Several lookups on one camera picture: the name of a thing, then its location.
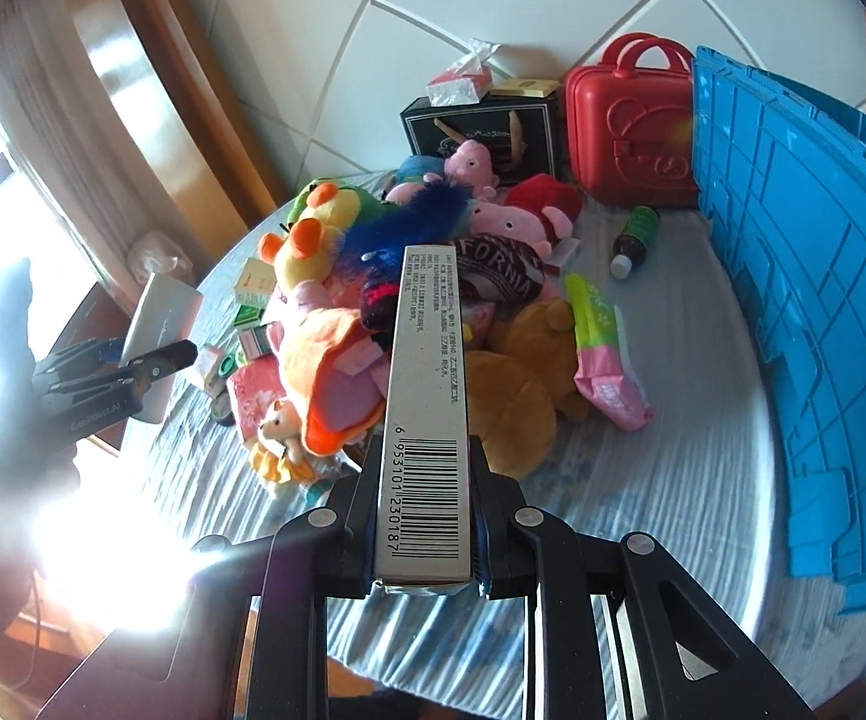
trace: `white box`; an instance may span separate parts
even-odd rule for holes
[[[236,302],[241,306],[266,308],[275,289],[276,270],[273,266],[250,257],[247,264],[242,266],[234,293]]]
[[[450,592],[471,580],[463,319],[453,247],[407,247],[383,428],[375,578]]]

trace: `barcode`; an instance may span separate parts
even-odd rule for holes
[[[460,557],[460,469],[455,440],[399,439],[403,449],[397,557]]]

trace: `bag handle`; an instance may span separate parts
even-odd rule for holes
[[[619,62],[619,55],[623,53],[623,49],[626,46],[635,43],[637,40],[649,40],[650,38],[655,38],[655,35],[650,32],[628,32],[625,35],[620,35],[607,46],[607,50],[600,57],[599,64],[615,65]]]
[[[693,61],[693,55],[687,47],[668,38],[648,38],[633,46],[620,57],[613,75],[617,79],[634,79],[636,77],[636,62],[650,49],[660,49],[665,53],[670,63],[669,70],[671,73],[681,73],[686,76],[692,73],[690,62]]]

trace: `plastic bag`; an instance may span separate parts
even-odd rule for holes
[[[499,44],[474,38],[469,45],[471,52],[426,84],[432,105],[475,105],[492,88],[492,70],[487,60]]]
[[[193,263],[179,245],[157,230],[146,233],[132,245],[127,264],[140,286],[146,285],[153,274],[170,276],[194,286]]]

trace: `blue crate lid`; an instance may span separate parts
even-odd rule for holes
[[[772,393],[794,576],[866,610],[866,115],[700,47],[693,172]]]

